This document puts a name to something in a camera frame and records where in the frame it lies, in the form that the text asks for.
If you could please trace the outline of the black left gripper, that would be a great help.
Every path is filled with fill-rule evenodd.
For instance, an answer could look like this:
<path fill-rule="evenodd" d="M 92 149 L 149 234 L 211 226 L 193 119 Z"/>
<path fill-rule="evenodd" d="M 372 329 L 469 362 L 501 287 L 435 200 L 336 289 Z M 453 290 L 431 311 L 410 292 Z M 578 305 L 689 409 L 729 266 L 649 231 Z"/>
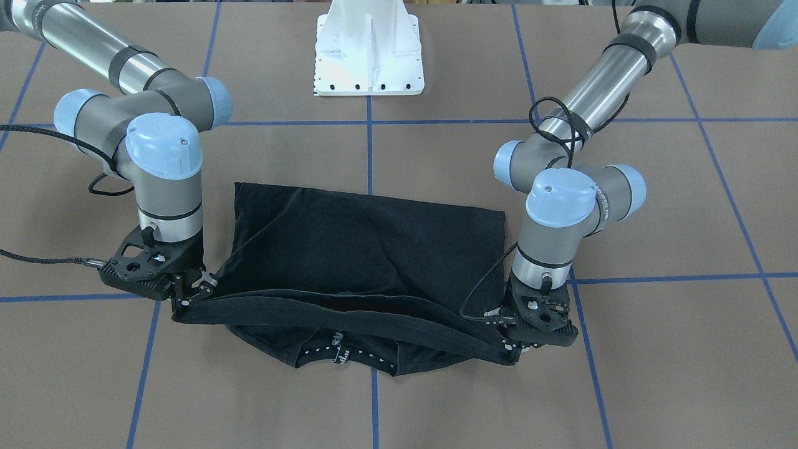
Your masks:
<path fill-rule="evenodd" d="M 516 364 L 526 347 L 569 347 L 579 335 L 570 320 L 570 294 L 565 286 L 537 290 L 509 278 L 499 307 L 497 329 L 508 360 Z"/>

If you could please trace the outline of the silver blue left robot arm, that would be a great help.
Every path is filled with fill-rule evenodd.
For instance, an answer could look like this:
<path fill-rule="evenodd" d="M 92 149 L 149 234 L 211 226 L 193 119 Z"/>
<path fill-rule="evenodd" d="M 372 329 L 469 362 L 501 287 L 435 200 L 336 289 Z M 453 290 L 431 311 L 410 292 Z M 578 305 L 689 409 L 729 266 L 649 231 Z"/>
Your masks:
<path fill-rule="evenodd" d="M 582 151 L 608 150 L 615 112 L 659 63 L 679 77 L 692 119 L 667 117 L 656 133 L 625 120 L 636 134 L 621 148 L 638 151 L 642 171 L 595 166 Z M 728 263 L 768 294 L 777 262 L 796 276 L 795 1 L 639 1 L 573 91 L 541 102 L 555 110 L 495 158 L 499 181 L 528 196 L 514 281 L 559 287 L 578 236 L 636 210 L 686 223 L 686 238 L 655 238 L 691 245 L 678 262 L 685 278 L 726 256 L 726 231 Z"/>

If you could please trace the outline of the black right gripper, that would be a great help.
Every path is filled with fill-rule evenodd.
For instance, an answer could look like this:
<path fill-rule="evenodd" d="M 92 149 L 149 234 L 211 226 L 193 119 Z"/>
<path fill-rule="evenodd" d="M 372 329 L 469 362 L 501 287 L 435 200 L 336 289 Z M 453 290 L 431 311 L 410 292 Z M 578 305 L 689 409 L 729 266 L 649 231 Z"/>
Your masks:
<path fill-rule="evenodd" d="M 205 272 L 203 231 L 185 241 L 167 243 L 154 238 L 151 226 L 134 228 L 102 268 L 108 286 L 155 301 L 171 299 L 171 318 L 180 322 L 185 306 L 214 293 L 218 278 Z"/>

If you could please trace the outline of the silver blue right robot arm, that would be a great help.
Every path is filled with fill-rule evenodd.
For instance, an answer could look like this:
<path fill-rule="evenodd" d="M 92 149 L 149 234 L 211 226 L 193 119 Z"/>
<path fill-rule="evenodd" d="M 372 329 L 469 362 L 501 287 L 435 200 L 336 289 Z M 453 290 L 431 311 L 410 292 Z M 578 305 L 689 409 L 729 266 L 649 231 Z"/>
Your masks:
<path fill-rule="evenodd" d="M 143 46 L 117 34 L 74 1 L 3 1 L 2 30 L 25 34 L 79 60 L 122 93 L 94 89 L 65 94 L 55 130 L 3 125 L 65 140 L 102 164 L 102 177 L 131 184 L 138 224 L 106 259 L 6 258 L 96 268 L 105 285 L 154 301 L 169 301 L 179 318 L 207 299 L 217 277 L 203 262 L 199 135 L 226 124 L 231 94 L 213 77 L 186 76 Z"/>

